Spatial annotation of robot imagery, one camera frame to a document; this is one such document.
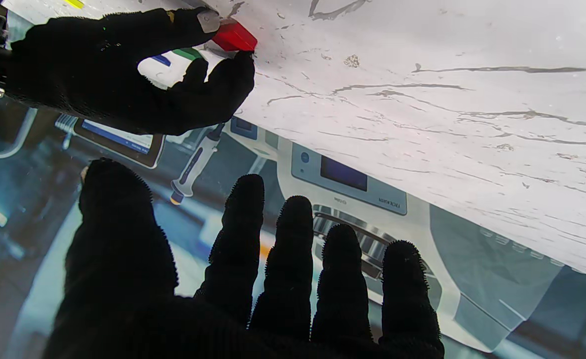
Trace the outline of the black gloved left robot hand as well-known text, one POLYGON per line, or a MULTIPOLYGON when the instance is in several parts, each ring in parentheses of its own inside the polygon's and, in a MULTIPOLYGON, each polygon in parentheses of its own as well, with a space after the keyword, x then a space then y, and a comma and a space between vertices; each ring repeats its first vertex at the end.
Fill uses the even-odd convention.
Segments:
POLYGON ((240 177, 225 205, 204 282, 175 293, 178 275, 147 184, 101 158, 84 173, 83 221, 65 259, 64 295, 45 359, 442 359, 423 260, 407 241, 383 259, 382 336, 373 340, 362 251, 346 224, 328 232, 315 316, 314 239, 306 197, 284 202, 264 290, 254 302, 264 182, 240 177))

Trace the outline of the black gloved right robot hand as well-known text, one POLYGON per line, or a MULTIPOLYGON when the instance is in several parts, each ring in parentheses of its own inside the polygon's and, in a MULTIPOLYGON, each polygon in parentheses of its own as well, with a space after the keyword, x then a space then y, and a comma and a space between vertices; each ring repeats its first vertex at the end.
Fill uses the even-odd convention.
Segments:
POLYGON ((59 17, 13 43, 5 91, 33 108, 94 121, 136 135, 179 136, 229 121, 255 86, 252 53, 238 52, 209 71, 188 66, 167 89, 140 74, 142 60, 211 40, 220 26, 206 7, 59 17))

